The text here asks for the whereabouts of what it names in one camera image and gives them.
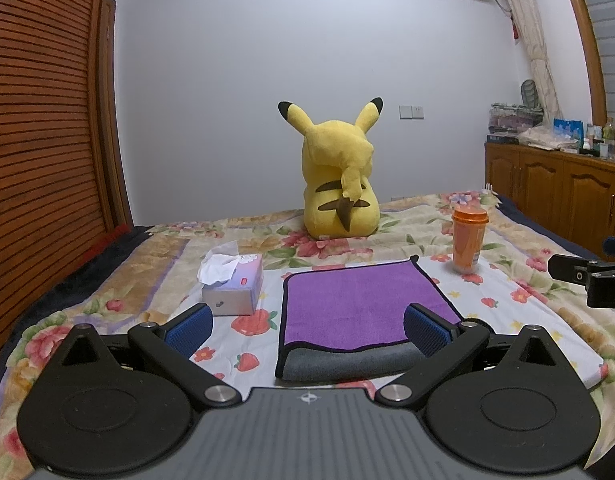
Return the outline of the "purple and grey towel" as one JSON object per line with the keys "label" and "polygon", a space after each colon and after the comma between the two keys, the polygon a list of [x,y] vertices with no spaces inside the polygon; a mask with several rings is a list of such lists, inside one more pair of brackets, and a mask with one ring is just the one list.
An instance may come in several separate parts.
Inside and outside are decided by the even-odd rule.
{"label": "purple and grey towel", "polygon": [[423,354],[409,341],[404,313],[421,304],[461,320],[418,258],[292,274],[283,284],[275,376],[331,384],[405,372]]}

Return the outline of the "brown wooden cabinet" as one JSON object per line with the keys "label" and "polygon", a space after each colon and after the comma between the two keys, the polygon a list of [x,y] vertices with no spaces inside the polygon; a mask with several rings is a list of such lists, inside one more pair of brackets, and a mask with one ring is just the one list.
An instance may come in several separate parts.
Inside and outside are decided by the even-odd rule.
{"label": "brown wooden cabinet", "polygon": [[487,142],[485,183],[527,218],[602,257],[615,236],[615,162]]}

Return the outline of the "white strawberry print sheet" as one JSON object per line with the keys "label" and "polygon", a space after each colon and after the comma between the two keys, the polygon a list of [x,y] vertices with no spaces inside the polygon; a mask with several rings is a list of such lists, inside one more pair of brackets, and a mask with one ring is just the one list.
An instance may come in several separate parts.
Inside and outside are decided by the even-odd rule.
{"label": "white strawberry print sheet", "polygon": [[257,310],[218,316],[188,354],[242,394],[282,382],[375,391],[447,341],[425,322],[408,321],[410,304],[451,324],[482,322],[501,336],[542,326],[586,387],[608,374],[603,358],[540,294],[485,261],[460,275],[448,256],[266,271]]}

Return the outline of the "floral bed quilt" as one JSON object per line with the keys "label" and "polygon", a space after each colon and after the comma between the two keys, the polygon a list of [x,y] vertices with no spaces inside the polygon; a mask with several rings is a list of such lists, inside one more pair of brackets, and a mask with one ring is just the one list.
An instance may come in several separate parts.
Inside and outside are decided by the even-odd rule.
{"label": "floral bed quilt", "polygon": [[122,334],[138,322],[166,322],[195,303],[202,258],[228,242],[237,242],[245,254],[260,254],[265,272],[448,256],[458,274],[473,274],[460,273],[453,264],[452,214],[457,206],[480,207],[489,215],[477,268],[485,261],[529,286],[603,358],[608,374],[592,392],[601,431],[588,468],[597,477],[615,479],[615,310],[589,308],[583,289],[548,275],[552,255],[580,255],[580,246],[539,226],[511,200],[487,191],[422,195],[385,204],[379,229],[369,237],[315,240],[296,210],[125,229],[113,242],[95,248],[87,263],[40,298],[12,330],[0,359],[0,479],[30,474],[16,416],[73,325],[88,322],[102,333]]}

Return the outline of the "lilac tissue box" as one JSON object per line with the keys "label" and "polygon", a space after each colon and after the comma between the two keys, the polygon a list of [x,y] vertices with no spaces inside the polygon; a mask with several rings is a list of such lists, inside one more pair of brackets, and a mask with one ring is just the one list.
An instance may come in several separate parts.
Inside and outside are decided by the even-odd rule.
{"label": "lilac tissue box", "polygon": [[241,252],[237,242],[213,247],[201,260],[197,281],[214,316],[251,315],[263,284],[262,256]]}

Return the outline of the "orange plastic cup with lid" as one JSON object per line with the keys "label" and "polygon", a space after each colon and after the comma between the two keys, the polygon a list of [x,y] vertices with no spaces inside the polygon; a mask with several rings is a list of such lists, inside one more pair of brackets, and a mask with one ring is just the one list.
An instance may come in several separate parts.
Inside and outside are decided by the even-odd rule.
{"label": "orange plastic cup with lid", "polygon": [[453,219],[453,264],[460,273],[477,267],[489,215],[480,207],[457,206]]}

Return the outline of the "blue white package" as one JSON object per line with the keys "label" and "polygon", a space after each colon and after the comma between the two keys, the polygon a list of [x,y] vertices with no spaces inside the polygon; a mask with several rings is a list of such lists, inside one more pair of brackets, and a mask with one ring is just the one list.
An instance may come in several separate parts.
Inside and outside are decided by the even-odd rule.
{"label": "blue white package", "polygon": [[584,139],[584,125],[580,120],[566,120],[555,118],[553,130],[557,136],[568,138],[577,148],[581,148]]}

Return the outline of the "beige patterned curtain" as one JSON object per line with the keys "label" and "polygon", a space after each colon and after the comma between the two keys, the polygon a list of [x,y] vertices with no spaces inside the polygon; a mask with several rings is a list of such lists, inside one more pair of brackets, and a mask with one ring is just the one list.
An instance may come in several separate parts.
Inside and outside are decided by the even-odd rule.
{"label": "beige patterned curtain", "polygon": [[550,68],[539,7],[536,0],[507,1],[529,58],[532,77],[544,111],[544,122],[551,124],[555,118],[562,118],[562,111]]}

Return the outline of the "stack of folded clothes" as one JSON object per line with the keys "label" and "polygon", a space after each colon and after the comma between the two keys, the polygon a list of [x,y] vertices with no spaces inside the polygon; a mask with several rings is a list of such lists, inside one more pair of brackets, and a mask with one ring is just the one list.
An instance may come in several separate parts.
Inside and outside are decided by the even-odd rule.
{"label": "stack of folded clothes", "polygon": [[525,105],[494,103],[490,108],[489,132],[486,141],[498,144],[518,144],[525,130],[543,121],[543,110]]}

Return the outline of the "yellow pikachu plush toy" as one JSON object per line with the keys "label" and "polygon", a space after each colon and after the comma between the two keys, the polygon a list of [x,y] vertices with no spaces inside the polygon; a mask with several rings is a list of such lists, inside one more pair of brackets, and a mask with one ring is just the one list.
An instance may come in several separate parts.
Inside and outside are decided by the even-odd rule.
{"label": "yellow pikachu plush toy", "polygon": [[303,222],[317,240],[364,237],[377,231],[379,203],[369,177],[373,144],[367,133],[378,122],[383,101],[369,101],[355,122],[315,124],[297,104],[278,103],[280,115],[303,136]]}

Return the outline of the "brown louvered wardrobe door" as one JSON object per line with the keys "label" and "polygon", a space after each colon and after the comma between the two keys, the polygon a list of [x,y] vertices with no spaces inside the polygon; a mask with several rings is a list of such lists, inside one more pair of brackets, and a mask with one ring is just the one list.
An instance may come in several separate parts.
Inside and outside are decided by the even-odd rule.
{"label": "brown louvered wardrobe door", "polygon": [[0,0],[0,359],[120,219],[100,127],[104,0]]}

